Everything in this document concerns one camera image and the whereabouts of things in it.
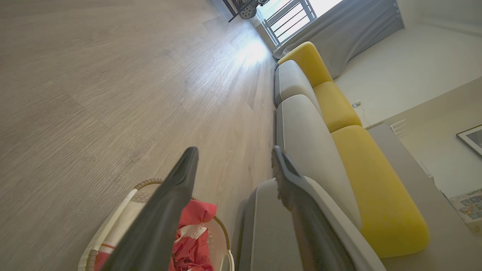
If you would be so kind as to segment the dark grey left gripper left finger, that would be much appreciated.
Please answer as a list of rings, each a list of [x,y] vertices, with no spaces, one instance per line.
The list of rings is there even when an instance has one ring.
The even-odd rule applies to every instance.
[[[102,266],[103,271],[167,271],[182,210],[192,198],[199,151],[187,148]]]

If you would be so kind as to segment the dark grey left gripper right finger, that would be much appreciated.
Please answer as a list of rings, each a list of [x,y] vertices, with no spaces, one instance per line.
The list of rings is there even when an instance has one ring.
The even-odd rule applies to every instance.
[[[272,149],[278,198],[290,211],[305,271],[354,271],[356,266],[318,203],[320,198],[279,146]]]

